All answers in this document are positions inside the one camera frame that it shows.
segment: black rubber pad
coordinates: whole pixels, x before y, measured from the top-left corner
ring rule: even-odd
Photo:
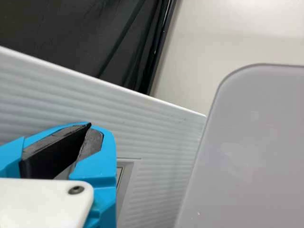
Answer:
[[[77,159],[91,124],[64,128],[25,148],[19,162],[22,178],[53,179]]]

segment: black fabric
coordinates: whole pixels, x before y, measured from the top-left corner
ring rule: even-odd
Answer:
[[[142,93],[170,0],[0,1],[0,45]]]

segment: blue clamp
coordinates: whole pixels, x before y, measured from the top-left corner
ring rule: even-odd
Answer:
[[[89,129],[102,135],[98,151],[92,152],[94,147],[90,145],[91,141],[96,144],[96,139],[85,138]],[[91,153],[81,158],[79,150],[83,148]],[[0,146],[0,177],[53,179],[64,169],[70,170],[68,179],[86,181],[94,188],[84,227],[115,228],[116,145],[110,131],[89,122],[70,123]]]

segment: ribbed plastic surface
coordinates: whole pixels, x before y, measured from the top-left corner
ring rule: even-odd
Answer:
[[[172,228],[205,116],[0,48],[0,143],[80,121],[112,131],[119,158],[141,159],[118,227]]]

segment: white plastic part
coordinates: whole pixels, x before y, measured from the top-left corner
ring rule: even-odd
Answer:
[[[1,228],[81,228],[93,202],[83,181],[0,178]],[[74,186],[79,194],[68,194]]]
[[[117,226],[173,227],[206,117],[0,47],[0,143],[79,121],[110,130],[117,156],[140,159]]]
[[[301,66],[249,66],[222,82],[177,227],[303,227],[303,98]]]

